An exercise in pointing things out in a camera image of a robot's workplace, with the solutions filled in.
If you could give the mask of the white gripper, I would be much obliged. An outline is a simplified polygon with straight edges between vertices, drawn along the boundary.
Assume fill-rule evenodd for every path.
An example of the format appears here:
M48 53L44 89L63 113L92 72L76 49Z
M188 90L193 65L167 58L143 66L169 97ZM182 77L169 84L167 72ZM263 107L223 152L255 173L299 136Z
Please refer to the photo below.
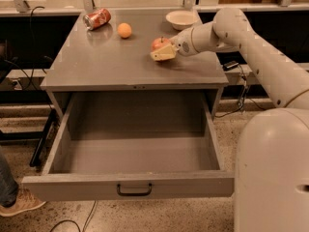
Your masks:
M182 56L192 56L195 54L195 49L192 44L192 28L182 30L178 35L170 39L171 43L164 45L151 52L151 57L154 61L166 61L174 59L177 51Z

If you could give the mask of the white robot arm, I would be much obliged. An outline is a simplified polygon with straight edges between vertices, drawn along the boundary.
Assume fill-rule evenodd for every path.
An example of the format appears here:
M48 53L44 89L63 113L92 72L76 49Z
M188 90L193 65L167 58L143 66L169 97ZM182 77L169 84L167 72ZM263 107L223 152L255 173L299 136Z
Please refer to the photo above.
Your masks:
M242 10L154 44L165 61L237 51L274 104L243 129L235 160L235 232L309 232L309 73L259 36Z

